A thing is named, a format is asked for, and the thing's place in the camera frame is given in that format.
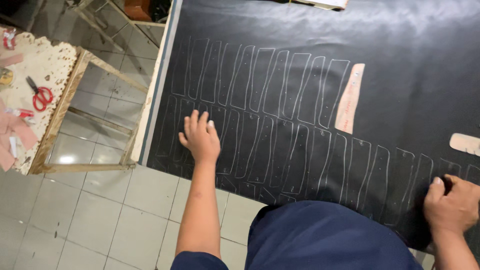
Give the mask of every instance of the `red scissors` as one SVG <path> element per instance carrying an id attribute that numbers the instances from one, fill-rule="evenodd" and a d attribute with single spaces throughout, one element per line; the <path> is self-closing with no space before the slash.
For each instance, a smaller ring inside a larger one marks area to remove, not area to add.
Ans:
<path id="1" fill-rule="evenodd" d="M 53 100 L 52 92 L 46 87 L 37 87 L 30 76 L 27 77 L 27 83 L 35 92 L 35 95 L 33 96 L 33 107 L 35 107 L 37 111 L 44 111 L 47 108 L 47 104 L 51 103 Z M 37 102 L 42 104 L 41 108 L 37 107 Z"/>

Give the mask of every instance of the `forearm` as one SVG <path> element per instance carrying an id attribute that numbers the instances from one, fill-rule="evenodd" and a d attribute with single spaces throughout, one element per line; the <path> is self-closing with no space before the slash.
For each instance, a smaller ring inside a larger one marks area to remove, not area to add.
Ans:
<path id="1" fill-rule="evenodd" d="M 438 270 L 479 270 L 463 235 L 449 231 L 432 232 Z"/>
<path id="2" fill-rule="evenodd" d="M 198 163 L 180 224 L 176 255 L 200 251 L 220 258 L 220 222 L 215 196 L 215 163 Z"/>

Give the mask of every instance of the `human arm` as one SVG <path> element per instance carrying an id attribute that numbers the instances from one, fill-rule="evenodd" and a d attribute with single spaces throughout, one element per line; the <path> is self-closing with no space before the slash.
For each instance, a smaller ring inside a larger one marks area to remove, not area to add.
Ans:
<path id="1" fill-rule="evenodd" d="M 206 252 L 220 258 L 220 222 L 215 196 L 215 164 L 220 141 L 208 112 L 198 119 L 193 110 L 185 117 L 185 133 L 179 140 L 195 159 L 192 185 L 180 224 L 175 255 L 182 251 Z"/>
<path id="2" fill-rule="evenodd" d="M 444 182 L 435 177 L 424 203 L 424 214 L 435 244 L 438 270 L 479 270 L 463 233 L 479 219 L 480 186 L 446 174 L 452 190 L 445 196 Z"/>

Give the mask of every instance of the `hand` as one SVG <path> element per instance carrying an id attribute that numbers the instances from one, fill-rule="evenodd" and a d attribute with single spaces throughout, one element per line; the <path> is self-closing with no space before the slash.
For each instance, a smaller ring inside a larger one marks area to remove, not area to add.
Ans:
<path id="1" fill-rule="evenodd" d="M 452 182 L 452 190 L 444 196 L 445 185 L 435 177 L 425 197 L 423 213 L 432 235 L 447 232 L 463 237 L 463 232 L 479 219 L 480 186 L 456 176 L 444 177 Z"/>
<path id="2" fill-rule="evenodd" d="M 185 134 L 179 133 L 183 146 L 192 152 L 195 163 L 216 163 L 220 154 L 220 140 L 212 120 L 207 123 L 208 112 L 198 119 L 198 111 L 193 110 L 190 117 L 185 117 Z"/>

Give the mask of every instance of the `navy blue shirt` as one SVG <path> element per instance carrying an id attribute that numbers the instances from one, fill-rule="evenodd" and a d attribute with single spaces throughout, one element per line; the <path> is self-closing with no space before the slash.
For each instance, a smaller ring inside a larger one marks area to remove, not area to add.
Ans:
<path id="1" fill-rule="evenodd" d="M 181 252 L 172 270 L 227 270 L 217 257 Z M 250 226 L 246 270 L 421 270 L 390 229 L 338 204 L 301 201 L 265 207 Z"/>

